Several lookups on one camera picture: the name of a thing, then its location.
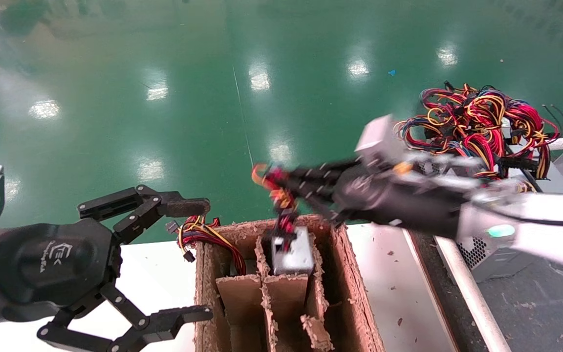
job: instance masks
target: green indicator light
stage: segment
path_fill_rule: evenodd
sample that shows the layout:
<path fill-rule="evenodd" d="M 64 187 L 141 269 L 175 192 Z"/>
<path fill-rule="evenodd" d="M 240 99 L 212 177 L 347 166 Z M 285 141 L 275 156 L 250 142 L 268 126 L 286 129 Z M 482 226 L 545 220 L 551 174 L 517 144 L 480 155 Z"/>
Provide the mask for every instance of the green indicator light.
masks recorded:
<path fill-rule="evenodd" d="M 502 238 L 503 236 L 511 236 L 516 232 L 512 225 L 496 225 L 488 229 L 488 234 L 493 238 Z"/>

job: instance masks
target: black connector plug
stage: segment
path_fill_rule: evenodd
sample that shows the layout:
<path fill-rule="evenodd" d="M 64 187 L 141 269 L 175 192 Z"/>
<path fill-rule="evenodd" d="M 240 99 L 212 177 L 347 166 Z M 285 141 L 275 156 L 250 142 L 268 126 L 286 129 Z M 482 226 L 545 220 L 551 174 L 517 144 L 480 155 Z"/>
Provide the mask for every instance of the black connector plug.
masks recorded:
<path fill-rule="evenodd" d="M 166 223 L 166 232 L 172 234 L 179 228 L 179 223 L 173 220 L 172 222 Z"/>
<path fill-rule="evenodd" d="M 526 158 L 499 158 L 498 165 L 508 169 L 521 169 L 528 171 L 536 171 L 538 169 L 538 161 Z"/>
<path fill-rule="evenodd" d="M 195 255 L 190 250 L 186 250 L 184 259 L 186 259 L 189 263 L 192 263 L 195 261 Z"/>

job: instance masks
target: reflective floor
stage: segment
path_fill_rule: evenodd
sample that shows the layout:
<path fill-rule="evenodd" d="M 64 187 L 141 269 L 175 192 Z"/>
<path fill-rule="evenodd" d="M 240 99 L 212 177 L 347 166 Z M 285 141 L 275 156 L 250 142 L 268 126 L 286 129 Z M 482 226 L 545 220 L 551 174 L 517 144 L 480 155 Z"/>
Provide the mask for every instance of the reflective floor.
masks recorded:
<path fill-rule="evenodd" d="M 563 0 L 0 0 L 0 225 L 138 183 L 270 218 L 254 162 L 350 156 L 444 80 L 563 109 Z"/>

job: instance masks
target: cardboard compartment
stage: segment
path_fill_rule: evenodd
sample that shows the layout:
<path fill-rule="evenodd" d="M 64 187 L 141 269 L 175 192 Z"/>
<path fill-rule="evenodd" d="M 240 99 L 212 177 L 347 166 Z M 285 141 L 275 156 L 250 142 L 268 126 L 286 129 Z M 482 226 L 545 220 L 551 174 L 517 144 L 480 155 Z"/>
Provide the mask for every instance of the cardboard compartment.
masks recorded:
<path fill-rule="evenodd" d="M 310 275 L 270 275 L 261 237 L 274 220 L 219 228 L 255 273 L 227 277 L 231 257 L 198 243 L 197 305 L 211 306 L 211 321 L 195 325 L 197 352 L 384 352 L 346 228 L 316 216 L 299 218 L 313 242 Z"/>

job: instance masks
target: robotic arm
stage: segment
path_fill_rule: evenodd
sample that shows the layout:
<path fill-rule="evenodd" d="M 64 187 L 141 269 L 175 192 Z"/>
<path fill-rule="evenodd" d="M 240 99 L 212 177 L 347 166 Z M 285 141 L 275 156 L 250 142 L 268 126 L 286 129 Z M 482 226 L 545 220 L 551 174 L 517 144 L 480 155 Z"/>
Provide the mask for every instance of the robotic arm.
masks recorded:
<path fill-rule="evenodd" d="M 3 208 L 0 166 L 0 213 Z M 69 351 L 137 352 L 147 344 L 174 339 L 182 325 L 212 318 L 205 306 L 166 309 L 145 316 L 116 289 L 121 247 L 163 216 L 206 214 L 205 198 L 156 192 L 145 185 L 78 205 L 80 221 L 38 223 L 0 229 L 0 321 L 34 321 L 55 316 L 37 336 Z M 129 213 L 109 230 L 100 222 Z M 131 328 L 114 341 L 67 329 L 103 301 L 109 301 Z"/>
<path fill-rule="evenodd" d="M 471 178 L 480 165 L 473 158 L 405 150 L 389 116 L 365 127 L 355 151 L 345 162 L 272 169 L 264 180 L 337 225 L 363 219 L 460 242 L 492 238 L 563 264 L 563 195 Z"/>

